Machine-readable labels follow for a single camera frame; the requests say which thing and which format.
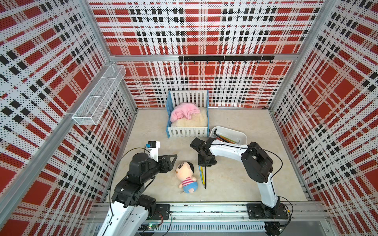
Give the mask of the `thin black hex key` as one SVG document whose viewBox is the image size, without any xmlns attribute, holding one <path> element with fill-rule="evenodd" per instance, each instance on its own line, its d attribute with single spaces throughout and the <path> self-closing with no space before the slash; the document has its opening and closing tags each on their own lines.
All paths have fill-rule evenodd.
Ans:
<svg viewBox="0 0 378 236">
<path fill-rule="evenodd" d="M 207 189 L 207 167 L 204 167 L 204 188 Z"/>
</svg>

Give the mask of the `orange hex key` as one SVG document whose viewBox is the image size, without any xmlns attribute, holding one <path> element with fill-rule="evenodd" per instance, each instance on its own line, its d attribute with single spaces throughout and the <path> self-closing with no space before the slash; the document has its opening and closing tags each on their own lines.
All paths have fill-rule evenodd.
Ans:
<svg viewBox="0 0 378 236">
<path fill-rule="evenodd" d="M 225 138 L 225 137 L 223 137 L 223 136 L 218 136 L 218 138 L 224 140 L 224 141 L 227 142 L 227 143 L 236 144 L 234 141 L 232 141 L 232 140 L 230 140 L 230 139 L 228 139 L 228 138 Z"/>
</svg>

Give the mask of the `large black hex key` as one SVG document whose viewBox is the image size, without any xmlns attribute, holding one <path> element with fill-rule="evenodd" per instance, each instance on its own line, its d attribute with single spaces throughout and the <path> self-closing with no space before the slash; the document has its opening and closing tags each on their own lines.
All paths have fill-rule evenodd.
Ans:
<svg viewBox="0 0 378 236">
<path fill-rule="evenodd" d="M 235 144 L 231 139 L 228 139 L 224 136 L 221 136 L 217 133 L 217 129 L 214 130 L 214 136 L 219 139 L 220 141 L 222 142 L 226 142 L 226 143 L 231 143 L 231 144 Z"/>
</svg>

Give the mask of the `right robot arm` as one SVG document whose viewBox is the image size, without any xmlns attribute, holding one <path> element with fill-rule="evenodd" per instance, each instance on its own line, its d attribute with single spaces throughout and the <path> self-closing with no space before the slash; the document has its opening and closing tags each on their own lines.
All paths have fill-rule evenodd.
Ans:
<svg viewBox="0 0 378 236">
<path fill-rule="evenodd" d="M 264 207 L 275 208 L 279 204 L 272 178 L 273 160 L 258 143 L 238 145 L 208 138 L 206 141 L 195 138 L 190 147 L 198 153 L 198 164 L 211 167 L 217 164 L 216 157 L 223 156 L 243 163 L 248 176 L 258 183 L 261 204 Z"/>
</svg>

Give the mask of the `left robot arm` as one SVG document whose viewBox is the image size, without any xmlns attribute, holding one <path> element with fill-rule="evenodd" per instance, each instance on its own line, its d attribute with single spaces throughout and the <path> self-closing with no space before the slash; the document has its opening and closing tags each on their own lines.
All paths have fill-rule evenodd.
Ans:
<svg viewBox="0 0 378 236">
<path fill-rule="evenodd" d="M 155 214 L 156 199 L 144 195 L 145 183 L 159 173 L 173 169 L 177 155 L 162 155 L 157 161 L 147 153 L 137 153 L 130 162 L 130 169 L 114 189 L 109 200 L 109 211 L 99 230 L 99 236 L 134 236 L 142 223 Z"/>
</svg>

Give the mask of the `yellow hex key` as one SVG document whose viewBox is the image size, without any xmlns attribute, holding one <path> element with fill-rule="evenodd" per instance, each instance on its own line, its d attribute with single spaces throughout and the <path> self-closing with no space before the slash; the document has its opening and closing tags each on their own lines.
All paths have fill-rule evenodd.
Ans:
<svg viewBox="0 0 378 236">
<path fill-rule="evenodd" d="M 206 167 L 199 166 L 200 177 L 203 187 L 206 189 Z"/>
</svg>

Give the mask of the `white plastic storage box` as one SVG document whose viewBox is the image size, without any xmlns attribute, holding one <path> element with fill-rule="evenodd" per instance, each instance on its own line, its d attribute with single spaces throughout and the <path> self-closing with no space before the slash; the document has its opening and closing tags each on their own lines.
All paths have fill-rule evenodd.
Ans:
<svg viewBox="0 0 378 236">
<path fill-rule="evenodd" d="M 214 136 L 214 130 L 217 129 L 217 133 L 221 136 L 227 137 L 231 140 L 234 140 L 237 142 L 239 145 L 246 145 L 247 144 L 247 136 L 239 131 L 225 128 L 222 126 L 215 126 L 211 131 L 210 131 L 210 137 L 215 138 Z"/>
</svg>

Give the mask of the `cartoon boy plush doll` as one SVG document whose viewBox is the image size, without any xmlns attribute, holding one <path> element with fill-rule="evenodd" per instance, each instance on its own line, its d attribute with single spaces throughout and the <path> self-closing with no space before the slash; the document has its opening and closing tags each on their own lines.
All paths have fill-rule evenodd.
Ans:
<svg viewBox="0 0 378 236">
<path fill-rule="evenodd" d="M 187 161 L 179 163 L 175 170 L 176 177 L 180 181 L 178 188 L 187 194 L 193 194 L 198 189 L 198 182 L 194 172 L 193 164 Z"/>
</svg>

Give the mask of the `cream fluffy mattress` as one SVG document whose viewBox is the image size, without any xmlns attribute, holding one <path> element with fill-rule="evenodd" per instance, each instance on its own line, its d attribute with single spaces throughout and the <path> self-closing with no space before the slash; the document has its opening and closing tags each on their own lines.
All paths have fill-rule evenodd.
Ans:
<svg viewBox="0 0 378 236">
<path fill-rule="evenodd" d="M 207 108 L 200 107 L 200 113 L 192 114 L 191 119 L 178 119 L 171 127 L 206 127 L 208 124 Z"/>
</svg>

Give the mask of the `white and blue toy crib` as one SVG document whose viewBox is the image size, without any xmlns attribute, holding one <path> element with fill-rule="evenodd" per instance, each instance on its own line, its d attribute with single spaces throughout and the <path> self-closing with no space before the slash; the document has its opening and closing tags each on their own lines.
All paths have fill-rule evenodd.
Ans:
<svg viewBox="0 0 378 236">
<path fill-rule="evenodd" d="M 208 137 L 209 92 L 207 90 L 169 91 L 166 101 L 166 133 L 173 137 Z"/>
</svg>

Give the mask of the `pink cloth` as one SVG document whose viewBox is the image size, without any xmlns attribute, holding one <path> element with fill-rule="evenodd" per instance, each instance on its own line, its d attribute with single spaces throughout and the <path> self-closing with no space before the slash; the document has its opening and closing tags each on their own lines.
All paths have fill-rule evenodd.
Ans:
<svg viewBox="0 0 378 236">
<path fill-rule="evenodd" d="M 192 103 L 182 103 L 176 106 L 170 115 L 170 121 L 172 123 L 176 122 L 179 119 L 191 120 L 193 114 L 199 114 L 200 109 Z"/>
</svg>

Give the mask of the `green circuit board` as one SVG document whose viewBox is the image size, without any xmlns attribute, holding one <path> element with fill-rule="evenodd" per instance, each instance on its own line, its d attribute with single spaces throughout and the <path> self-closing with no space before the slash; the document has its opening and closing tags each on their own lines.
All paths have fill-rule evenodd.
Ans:
<svg viewBox="0 0 378 236">
<path fill-rule="evenodd" d="M 158 227 L 158 224 L 149 224 L 147 228 L 148 228 L 148 230 L 154 230 L 157 227 Z"/>
</svg>

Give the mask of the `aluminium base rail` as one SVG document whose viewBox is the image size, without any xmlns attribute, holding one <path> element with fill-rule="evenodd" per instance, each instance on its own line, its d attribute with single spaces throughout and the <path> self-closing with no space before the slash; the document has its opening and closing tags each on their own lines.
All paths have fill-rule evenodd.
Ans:
<svg viewBox="0 0 378 236">
<path fill-rule="evenodd" d="M 109 211 L 109 204 L 96 204 L 83 230 L 85 236 L 99 236 Z M 158 224 L 148 230 L 149 224 Z M 268 218 L 258 203 L 192 202 L 157 203 L 155 214 L 142 223 L 138 233 L 165 235 L 173 233 L 244 233 L 269 236 L 335 236 L 329 215 L 320 202 L 284 202 L 275 217 Z"/>
</svg>

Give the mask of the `black hook rail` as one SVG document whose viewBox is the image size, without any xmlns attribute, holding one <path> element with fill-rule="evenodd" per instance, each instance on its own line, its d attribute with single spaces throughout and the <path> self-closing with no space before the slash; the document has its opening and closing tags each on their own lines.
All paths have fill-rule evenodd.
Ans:
<svg viewBox="0 0 378 236">
<path fill-rule="evenodd" d="M 181 56 L 178 57 L 180 62 L 272 62 L 275 56 Z"/>
</svg>

